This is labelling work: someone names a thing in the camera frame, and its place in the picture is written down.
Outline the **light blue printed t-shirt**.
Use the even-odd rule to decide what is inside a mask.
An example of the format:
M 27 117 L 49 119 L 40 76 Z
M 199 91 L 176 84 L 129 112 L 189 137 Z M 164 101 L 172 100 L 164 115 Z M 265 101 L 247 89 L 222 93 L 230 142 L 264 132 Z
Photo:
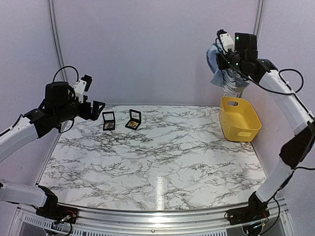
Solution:
M 223 88 L 225 92 L 238 94 L 250 84 L 250 81 L 245 81 L 232 69 L 219 70 L 216 60 L 219 49 L 221 50 L 221 46 L 213 43 L 206 52 L 207 64 L 214 74 L 210 83 Z

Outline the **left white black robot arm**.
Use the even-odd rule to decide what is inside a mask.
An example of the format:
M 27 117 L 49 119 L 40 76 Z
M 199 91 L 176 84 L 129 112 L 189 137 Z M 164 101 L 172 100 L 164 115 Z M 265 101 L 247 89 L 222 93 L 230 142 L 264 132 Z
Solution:
M 105 103 L 88 102 L 84 92 L 88 82 L 78 81 L 75 86 L 67 82 L 52 82 L 45 87 L 45 98 L 40 106 L 19 116 L 17 121 L 0 134 L 0 159 L 4 161 L 26 144 L 40 139 L 53 129 L 61 133 L 62 123 L 76 117 L 95 121 L 105 108 Z M 62 216 L 58 197 L 45 186 L 29 186 L 1 180 L 0 200 L 13 204 L 26 204 L 36 208 L 36 213 L 47 218 Z

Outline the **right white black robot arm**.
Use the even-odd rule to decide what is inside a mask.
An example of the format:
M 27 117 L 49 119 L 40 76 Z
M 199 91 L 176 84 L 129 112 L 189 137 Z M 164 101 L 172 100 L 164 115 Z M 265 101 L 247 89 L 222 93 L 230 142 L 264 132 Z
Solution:
M 241 213 L 248 220 L 255 220 L 263 215 L 272 198 L 289 183 L 299 164 L 311 151 L 315 143 L 315 116 L 282 76 L 284 71 L 269 59 L 259 58 L 256 35 L 236 33 L 231 36 L 221 29 L 217 31 L 215 46 L 219 50 L 219 70 L 231 69 L 241 79 L 268 92 L 283 117 L 283 131 L 289 135 L 280 149 L 277 164 L 251 194 L 248 206 L 228 212 L 232 219 Z

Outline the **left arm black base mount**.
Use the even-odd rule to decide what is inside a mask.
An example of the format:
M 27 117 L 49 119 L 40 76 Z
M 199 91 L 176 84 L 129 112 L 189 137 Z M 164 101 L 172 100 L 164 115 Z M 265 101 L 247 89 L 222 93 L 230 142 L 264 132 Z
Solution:
M 39 207 L 36 214 L 61 223 L 63 221 L 75 224 L 78 216 L 78 209 L 74 207 L 57 205 L 54 209 Z

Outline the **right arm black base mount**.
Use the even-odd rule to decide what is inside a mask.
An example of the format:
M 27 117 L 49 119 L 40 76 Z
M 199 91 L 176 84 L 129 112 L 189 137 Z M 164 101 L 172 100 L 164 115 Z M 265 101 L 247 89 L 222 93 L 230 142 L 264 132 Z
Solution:
M 270 216 L 268 208 L 252 213 L 248 206 L 229 209 L 224 217 L 229 221 L 230 225 L 244 224 L 251 221 L 257 221 Z

